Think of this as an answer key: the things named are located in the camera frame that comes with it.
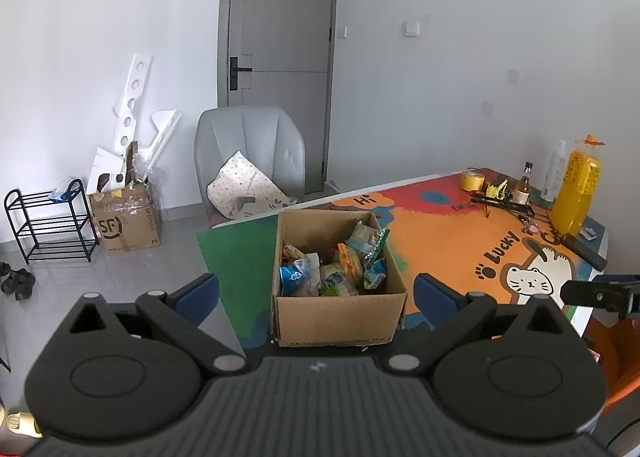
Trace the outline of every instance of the brown box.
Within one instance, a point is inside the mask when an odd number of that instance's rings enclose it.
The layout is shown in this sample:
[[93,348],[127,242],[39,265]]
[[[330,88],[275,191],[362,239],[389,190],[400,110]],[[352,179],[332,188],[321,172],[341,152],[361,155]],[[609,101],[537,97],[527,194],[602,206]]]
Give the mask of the brown box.
[[158,211],[149,185],[140,183],[132,188],[94,193],[89,201],[107,253],[160,245]]
[[385,294],[366,296],[280,296],[282,246],[304,253],[324,251],[347,240],[356,223],[380,229],[371,212],[287,210],[278,215],[271,283],[271,331],[281,347],[307,345],[377,345],[390,342],[404,311],[406,289],[385,246]]

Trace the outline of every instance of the sf logo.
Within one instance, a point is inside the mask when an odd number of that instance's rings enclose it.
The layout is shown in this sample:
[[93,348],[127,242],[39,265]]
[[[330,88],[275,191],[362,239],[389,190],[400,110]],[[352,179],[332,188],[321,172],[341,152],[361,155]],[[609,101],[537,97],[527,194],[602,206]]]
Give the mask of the sf logo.
[[118,217],[98,221],[100,233],[105,239],[117,239],[122,234],[122,223]]

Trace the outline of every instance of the green mat area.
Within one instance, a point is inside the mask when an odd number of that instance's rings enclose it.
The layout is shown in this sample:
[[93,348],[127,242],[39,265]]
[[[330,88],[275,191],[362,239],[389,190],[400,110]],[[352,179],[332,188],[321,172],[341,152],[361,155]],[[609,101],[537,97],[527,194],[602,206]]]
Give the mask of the green mat area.
[[270,308],[277,221],[273,215],[197,234],[207,269],[218,277],[220,300],[239,337],[251,336],[258,315]]

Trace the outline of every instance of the table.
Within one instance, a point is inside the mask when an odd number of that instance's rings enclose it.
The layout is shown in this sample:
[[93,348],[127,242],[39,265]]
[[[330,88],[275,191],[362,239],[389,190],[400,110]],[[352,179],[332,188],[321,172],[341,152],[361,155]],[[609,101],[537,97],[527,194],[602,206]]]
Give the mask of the table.
[[[481,170],[487,177],[497,173]],[[499,303],[524,303],[526,293],[545,293],[563,308],[579,334],[584,332],[591,308],[564,306],[559,288],[570,279],[591,280],[599,274],[553,236],[546,211],[534,206],[541,231],[528,235],[513,214],[470,202],[459,188],[460,173],[439,174],[384,184],[300,203],[293,208],[366,209],[389,227],[389,246],[408,291],[403,329],[430,329],[422,313],[421,289],[414,287],[418,273],[428,272],[464,294],[484,291]],[[269,312],[275,251],[277,212],[220,224],[198,235],[207,268],[218,276],[220,300],[242,347],[271,344]],[[596,221],[586,225],[598,236],[584,241],[606,256],[609,235]]]

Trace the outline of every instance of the door frame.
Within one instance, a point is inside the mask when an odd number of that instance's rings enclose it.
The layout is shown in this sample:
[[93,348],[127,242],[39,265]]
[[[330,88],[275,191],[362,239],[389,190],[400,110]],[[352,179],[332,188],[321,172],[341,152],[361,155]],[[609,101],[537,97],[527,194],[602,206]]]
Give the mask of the door frame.
[[[335,45],[335,3],[331,0],[331,22],[330,27],[332,39],[329,42],[329,59],[327,65],[327,87],[326,101],[324,105],[324,142],[322,147],[322,186],[324,187],[327,173],[327,158],[329,155],[329,130],[331,118],[331,94],[334,79],[334,45]],[[229,11],[231,0],[220,0],[220,11],[218,14],[218,107],[228,107],[228,41],[229,41]]]

